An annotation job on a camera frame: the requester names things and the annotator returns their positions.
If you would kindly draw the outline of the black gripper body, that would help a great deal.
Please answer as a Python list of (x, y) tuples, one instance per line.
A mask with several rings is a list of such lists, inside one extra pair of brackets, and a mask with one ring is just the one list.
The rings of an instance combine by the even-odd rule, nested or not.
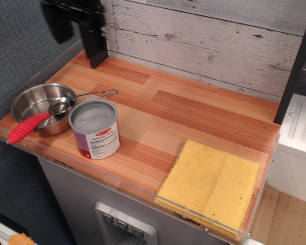
[(44, 15), (47, 17), (86, 16), (103, 17), (104, 7), (101, 1), (40, 1)]

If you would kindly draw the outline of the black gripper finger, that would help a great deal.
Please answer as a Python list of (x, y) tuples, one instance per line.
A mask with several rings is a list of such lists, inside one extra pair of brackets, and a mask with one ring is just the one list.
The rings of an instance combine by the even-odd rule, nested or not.
[(107, 42), (101, 30), (105, 25), (103, 14), (99, 12), (86, 14), (79, 25), (88, 58), (107, 58)]
[(73, 36), (71, 21), (59, 9), (42, 9), (45, 20), (57, 43), (63, 43)]

